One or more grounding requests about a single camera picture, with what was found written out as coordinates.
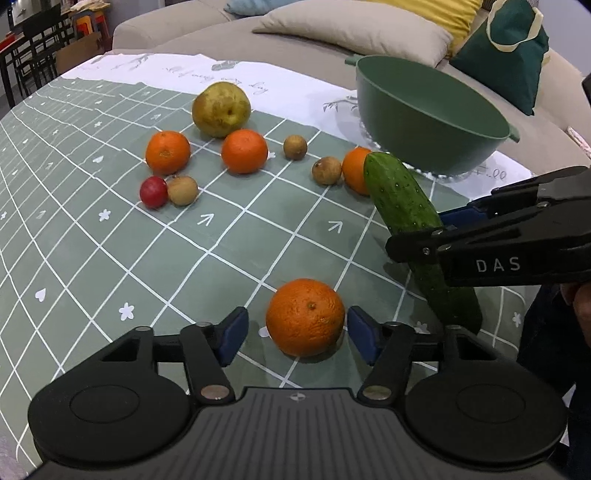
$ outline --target green bowl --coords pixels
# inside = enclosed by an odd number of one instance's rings
[[[414,61],[370,55],[356,65],[359,116],[382,149],[422,171],[454,176],[519,133],[468,85]]]

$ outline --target white tablecloth section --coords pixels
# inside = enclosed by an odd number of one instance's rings
[[[154,88],[195,95],[212,83],[224,80],[239,85],[255,110],[312,125],[358,145],[373,146],[359,121],[355,90],[267,63],[217,61],[204,55],[117,54],[95,57],[63,76],[145,83]],[[441,181],[474,199],[488,194],[493,188],[525,180],[531,175],[522,165],[495,152],[472,173]]]

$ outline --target green tote bag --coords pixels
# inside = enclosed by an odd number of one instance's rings
[[[542,63],[549,49],[543,18],[527,0],[496,0],[487,22],[450,64],[524,114],[533,115]]]

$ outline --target beige pillow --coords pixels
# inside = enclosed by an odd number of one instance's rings
[[[254,33],[319,40],[363,55],[399,57],[435,67],[452,35],[418,15],[387,4],[358,0],[302,0],[261,18]]]

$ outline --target wall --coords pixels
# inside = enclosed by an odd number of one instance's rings
[[[577,0],[540,0],[550,47],[584,75],[591,72],[591,13]]]
[[[161,6],[159,0],[108,0],[108,2],[111,8],[107,10],[107,22],[111,35],[115,27],[125,20],[151,12]]]

